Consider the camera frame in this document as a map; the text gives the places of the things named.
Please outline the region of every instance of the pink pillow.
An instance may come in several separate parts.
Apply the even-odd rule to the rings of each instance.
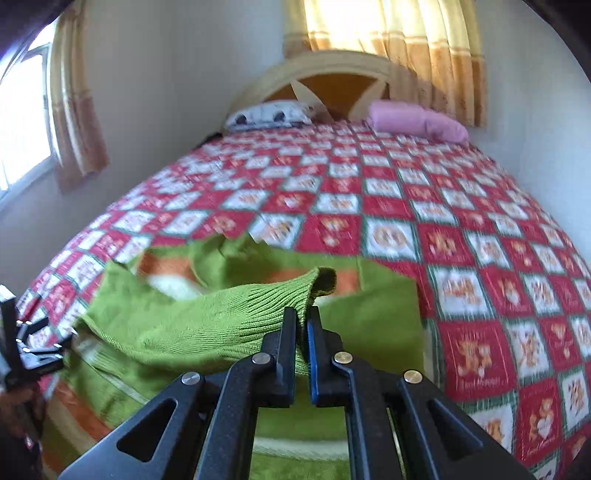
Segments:
[[[369,106],[367,123],[376,132],[462,144],[470,141],[468,130],[462,124],[443,113],[411,103],[375,100]]]

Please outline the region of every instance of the wooden headboard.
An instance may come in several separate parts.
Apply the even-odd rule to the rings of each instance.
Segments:
[[[348,50],[304,53],[267,70],[234,101],[228,115],[270,100],[322,103],[334,120],[361,120],[369,104],[390,98],[392,62]]]

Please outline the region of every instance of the bed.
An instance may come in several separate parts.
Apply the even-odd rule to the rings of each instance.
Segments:
[[[35,346],[70,329],[106,262],[149,245],[248,231],[299,252],[363,255],[415,279],[426,374],[537,478],[563,471],[591,436],[589,270],[476,147],[363,123],[372,100],[395,98],[390,68],[324,51],[264,74],[231,111],[299,99],[336,121],[207,142],[110,205],[21,298],[24,319],[50,319]]]

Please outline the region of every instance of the yellow curtain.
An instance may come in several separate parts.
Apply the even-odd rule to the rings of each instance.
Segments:
[[[486,74],[473,0],[284,0],[285,58],[359,50],[392,69],[390,98],[486,124]]]
[[[51,46],[51,126],[57,181],[64,192],[109,164],[84,66],[85,0],[76,0],[57,21]]]

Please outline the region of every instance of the screw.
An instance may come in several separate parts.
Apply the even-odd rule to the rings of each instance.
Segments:
[[[266,365],[271,361],[271,356],[265,352],[258,352],[252,356],[252,363],[257,365]]]
[[[404,372],[404,379],[408,383],[420,383],[423,381],[423,375],[421,372],[417,372],[416,370],[406,370]]]
[[[199,383],[200,380],[201,375],[199,375],[197,372],[187,372],[181,377],[181,382],[183,382],[185,385],[194,385]]]
[[[335,354],[335,362],[338,364],[349,364],[353,361],[353,355],[349,352],[338,352]]]

